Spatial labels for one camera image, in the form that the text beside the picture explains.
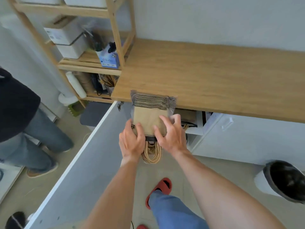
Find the white bottle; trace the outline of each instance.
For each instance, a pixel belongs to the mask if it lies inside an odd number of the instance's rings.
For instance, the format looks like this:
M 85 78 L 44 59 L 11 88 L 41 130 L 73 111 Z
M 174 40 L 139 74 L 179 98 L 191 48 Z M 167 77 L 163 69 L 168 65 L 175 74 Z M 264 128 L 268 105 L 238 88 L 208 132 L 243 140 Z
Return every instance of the white bottle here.
M 85 90 L 83 89 L 83 87 L 81 86 L 81 84 L 79 83 L 79 81 L 77 80 L 77 78 L 74 76 L 74 74 L 72 72 L 68 71 L 66 73 L 66 76 L 67 76 L 70 84 L 74 88 L 74 90 L 77 92 L 77 94 L 81 98 L 86 98 L 87 94 L 86 94 Z

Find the red slide sandal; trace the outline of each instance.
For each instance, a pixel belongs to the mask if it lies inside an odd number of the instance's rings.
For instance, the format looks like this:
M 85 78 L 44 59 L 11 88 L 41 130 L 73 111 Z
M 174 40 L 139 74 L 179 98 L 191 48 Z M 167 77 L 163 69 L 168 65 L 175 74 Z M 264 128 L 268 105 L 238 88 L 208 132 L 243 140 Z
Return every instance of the red slide sandal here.
M 137 229 L 148 229 L 148 227 L 142 224 L 142 225 L 139 225 L 137 227 Z
M 159 188 L 163 194 L 169 195 L 172 187 L 173 187 L 173 185 L 169 178 L 163 178 L 161 181 L 159 181 L 159 183 L 155 186 L 155 188 L 153 188 L 151 193 L 146 198 L 145 205 L 146 205 L 147 209 L 150 210 L 150 206 L 148 205 L 148 200 L 149 200 L 149 197 L 152 194 L 152 192 L 154 192 L 157 188 Z

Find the wooden countertop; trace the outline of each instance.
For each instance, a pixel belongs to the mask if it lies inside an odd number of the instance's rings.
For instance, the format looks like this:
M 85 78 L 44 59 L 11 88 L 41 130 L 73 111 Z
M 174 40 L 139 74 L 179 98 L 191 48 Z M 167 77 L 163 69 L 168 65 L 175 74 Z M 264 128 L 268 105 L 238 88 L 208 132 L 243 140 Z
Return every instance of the wooden countertop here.
M 136 39 L 112 93 L 175 96 L 177 107 L 305 123 L 305 53 Z

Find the black shirt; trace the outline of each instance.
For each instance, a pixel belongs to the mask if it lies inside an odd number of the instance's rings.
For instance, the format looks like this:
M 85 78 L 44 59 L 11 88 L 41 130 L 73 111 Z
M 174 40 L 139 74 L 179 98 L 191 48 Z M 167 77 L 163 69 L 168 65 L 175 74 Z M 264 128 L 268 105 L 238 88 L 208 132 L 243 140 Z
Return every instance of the black shirt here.
M 0 68 L 0 142 L 22 132 L 33 119 L 40 97 Z

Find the jeans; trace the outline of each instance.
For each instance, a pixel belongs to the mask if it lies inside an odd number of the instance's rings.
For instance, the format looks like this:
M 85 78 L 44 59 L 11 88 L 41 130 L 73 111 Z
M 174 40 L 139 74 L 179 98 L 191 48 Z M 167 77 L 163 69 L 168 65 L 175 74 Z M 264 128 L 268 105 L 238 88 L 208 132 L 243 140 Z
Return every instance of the jeans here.
M 183 202 L 160 190 L 154 191 L 148 204 L 157 220 L 159 229 L 208 229 L 207 222 L 193 213 Z
M 72 140 L 41 109 L 37 110 L 24 133 L 38 139 L 54 153 L 73 147 Z M 0 142 L 0 159 L 12 165 L 25 166 L 35 173 L 51 170 L 56 162 L 31 142 L 24 133 L 21 132 L 7 141 Z

